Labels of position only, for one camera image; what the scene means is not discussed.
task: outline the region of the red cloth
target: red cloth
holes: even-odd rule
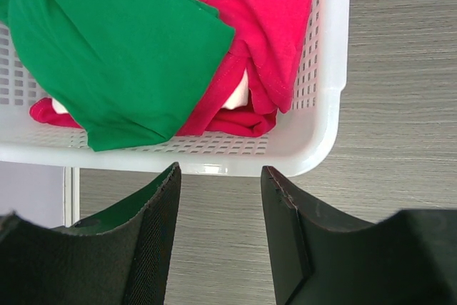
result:
[[[43,98],[30,108],[30,116],[40,123],[82,129],[69,114],[57,114],[51,98]]]
[[[236,29],[230,52],[180,135],[205,130],[261,136],[276,124],[276,112],[287,112],[303,48],[311,0],[201,0],[219,9]],[[220,110],[248,71],[250,105]]]

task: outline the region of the white cloth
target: white cloth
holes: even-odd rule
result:
[[[235,91],[230,95],[225,104],[222,106],[222,109],[233,110],[237,107],[246,106],[249,100],[249,88],[248,88],[248,72],[244,71],[243,78],[238,86],[235,88]],[[52,108],[57,114],[67,114],[68,111],[65,109],[65,106],[60,104],[54,98],[52,99]]]
[[[237,107],[246,106],[249,101],[248,71],[244,71],[243,78],[235,91],[230,95],[222,109],[233,110]]]

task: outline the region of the gray wood surface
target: gray wood surface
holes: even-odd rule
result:
[[[294,181],[372,221],[457,208],[456,66],[457,0],[351,0],[338,140]],[[153,177],[82,171],[82,215]],[[166,304],[274,304],[258,179],[184,177]]]

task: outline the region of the green shirt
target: green shirt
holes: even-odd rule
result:
[[[234,35],[197,0],[0,0],[0,21],[95,151],[169,140]]]

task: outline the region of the laundry basket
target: laundry basket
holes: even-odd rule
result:
[[[155,146],[95,153],[86,133],[39,124],[29,107],[46,93],[14,51],[0,24],[0,161],[125,171],[162,171],[178,161],[187,174],[259,176],[273,165],[287,176],[305,173],[331,150],[346,85],[349,0],[313,0],[292,110],[258,139],[211,132]]]

